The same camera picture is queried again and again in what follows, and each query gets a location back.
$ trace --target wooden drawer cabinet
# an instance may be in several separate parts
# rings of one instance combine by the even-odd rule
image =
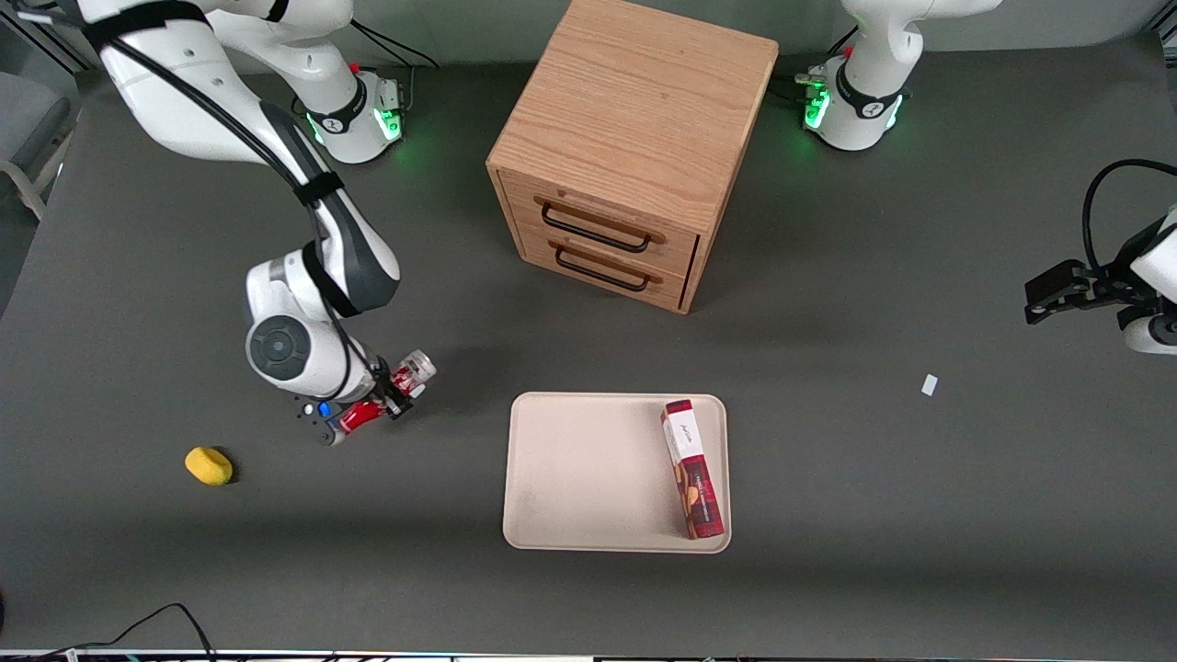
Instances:
[[[573,237],[603,254],[685,274],[699,236],[606,203],[570,196],[546,181],[500,173],[503,190],[520,232],[568,241]]]
[[[537,266],[658,307],[678,310],[681,303],[685,279],[680,274],[617,259],[576,239],[560,240],[524,231],[519,241],[523,259]]]
[[[520,257],[686,313],[777,45],[572,0],[486,160]]]

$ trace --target black metal handle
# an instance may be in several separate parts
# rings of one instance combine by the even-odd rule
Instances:
[[[641,285],[634,285],[632,283],[626,283],[619,278],[613,278],[612,276],[605,276],[604,273],[598,273],[588,267],[580,266],[579,264],[572,264],[571,262],[561,260],[560,256],[564,254],[564,246],[556,247],[556,264],[567,269],[568,271],[576,271],[590,278],[596,278],[597,280],[603,280],[610,285],[621,287],[623,290],[629,290],[631,292],[640,292],[646,289],[650,284],[650,277],[646,276],[641,279]]]
[[[618,241],[617,239],[613,239],[612,237],[605,237],[604,234],[598,234],[596,232],[592,232],[591,230],[585,230],[583,227],[577,227],[576,225],[568,225],[567,223],[564,223],[564,221],[560,221],[560,220],[556,220],[554,218],[547,216],[547,212],[550,212],[550,211],[552,211],[552,204],[551,203],[544,203],[544,208],[539,211],[539,216],[541,216],[544,218],[544,223],[546,223],[547,225],[551,225],[552,227],[554,227],[557,230],[563,230],[565,232],[571,232],[573,234],[578,234],[580,237],[584,237],[585,239],[592,239],[593,241],[600,241],[601,244],[605,244],[606,246],[612,246],[614,249],[620,249],[623,251],[629,251],[631,253],[640,253],[641,251],[645,251],[650,246],[650,239],[651,239],[651,237],[649,234],[646,234],[646,238],[643,239],[640,244],[626,244],[625,241]]]

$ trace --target yellow sponge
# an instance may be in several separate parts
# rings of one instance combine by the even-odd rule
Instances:
[[[184,465],[206,485],[224,485],[233,477],[233,463],[217,449],[197,446],[188,451]]]

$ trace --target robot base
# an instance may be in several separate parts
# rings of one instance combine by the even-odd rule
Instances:
[[[890,108],[884,108],[878,117],[858,117],[855,107],[826,84],[827,80],[833,80],[838,68],[845,62],[846,59],[840,55],[831,58],[825,64],[810,67],[809,75],[798,77],[798,82],[810,86],[810,100],[805,105],[802,126],[817,133],[831,147],[859,152],[873,147],[895,126],[903,97]]]
[[[361,164],[379,157],[400,140],[405,130],[400,84],[366,71],[359,72],[355,78],[367,88],[367,102],[345,132],[332,133],[319,126],[310,114],[306,115],[314,139],[335,160],[345,164]]]

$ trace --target tray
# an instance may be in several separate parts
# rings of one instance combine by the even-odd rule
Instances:
[[[661,430],[690,399],[725,532],[686,537]],[[731,542],[727,413],[709,395],[527,392],[511,406],[503,536],[519,549],[718,554]]]

